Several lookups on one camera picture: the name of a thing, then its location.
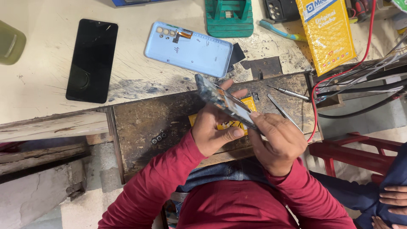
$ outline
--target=green glass jar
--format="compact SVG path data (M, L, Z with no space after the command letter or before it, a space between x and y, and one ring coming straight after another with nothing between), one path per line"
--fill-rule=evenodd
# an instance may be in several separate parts
M16 63L23 53L26 41L24 33L0 21L0 64Z

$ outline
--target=red long sleeve shirt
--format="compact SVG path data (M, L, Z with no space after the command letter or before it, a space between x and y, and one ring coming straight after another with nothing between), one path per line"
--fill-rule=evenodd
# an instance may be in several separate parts
M178 185L185 184L202 159L205 157L188 132L124 186L103 214L99 228L151 228L164 202ZM215 181L195 187L184 201L177 229L356 228L340 203L302 166L300 158L285 177L265 175L279 192L255 181Z

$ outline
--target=fingernail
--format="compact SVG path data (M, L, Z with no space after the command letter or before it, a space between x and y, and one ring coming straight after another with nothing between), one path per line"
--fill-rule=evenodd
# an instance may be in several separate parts
M235 137L242 137L243 135L245 135L245 133L242 133L241 129L240 130L235 130L233 131L233 135Z
M260 116L260 114L257 111L253 111L252 113L250 113L250 116L253 118L257 118Z

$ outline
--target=hand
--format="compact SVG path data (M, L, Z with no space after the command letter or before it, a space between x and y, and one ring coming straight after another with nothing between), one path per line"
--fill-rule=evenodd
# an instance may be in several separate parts
M263 141L255 130L248 130L257 159L271 175L287 175L308 145L303 133L281 115L252 112L250 117L268 140Z
M373 229L407 229L407 226L392 224L392 228L388 227L383 220L378 216L372 216L373 219Z
M232 84L233 80L229 79L223 82L220 87L223 90L227 90ZM247 89L231 93L231 95L236 98L245 96L246 94ZM198 112L191 134L199 151L204 156L213 155L226 143L245 135L245 132L237 126L231 126L225 130L218 130L218 124L231 120L232 118L230 116L210 104L207 104Z
M392 186L385 187L386 191L394 191L387 193L380 193L380 202L389 205L407 206L407 186ZM391 208L389 212L400 215L407 215L407 207L404 208Z

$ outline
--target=light blue phone back cover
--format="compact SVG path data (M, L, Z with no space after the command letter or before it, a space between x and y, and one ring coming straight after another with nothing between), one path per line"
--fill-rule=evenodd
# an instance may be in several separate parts
M145 55L151 59L217 78L225 77L233 50L230 42L192 31L191 39L180 36L178 43L174 43L176 30L182 32L183 28L155 22Z

